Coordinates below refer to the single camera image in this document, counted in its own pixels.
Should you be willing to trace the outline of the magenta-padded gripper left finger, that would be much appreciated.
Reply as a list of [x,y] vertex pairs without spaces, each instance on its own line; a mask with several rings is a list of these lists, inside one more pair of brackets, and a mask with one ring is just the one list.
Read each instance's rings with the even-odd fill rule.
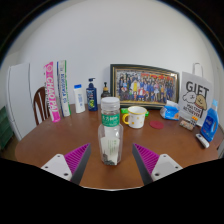
[[79,185],[90,154],[91,145],[87,143],[66,155],[56,154],[42,166],[42,169]]

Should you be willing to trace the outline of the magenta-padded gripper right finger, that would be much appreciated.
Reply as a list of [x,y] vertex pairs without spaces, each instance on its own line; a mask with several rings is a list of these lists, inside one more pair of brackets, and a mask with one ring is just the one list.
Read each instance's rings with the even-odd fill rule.
[[168,154],[158,155],[136,143],[132,146],[132,154],[137,163],[144,185],[182,169]]

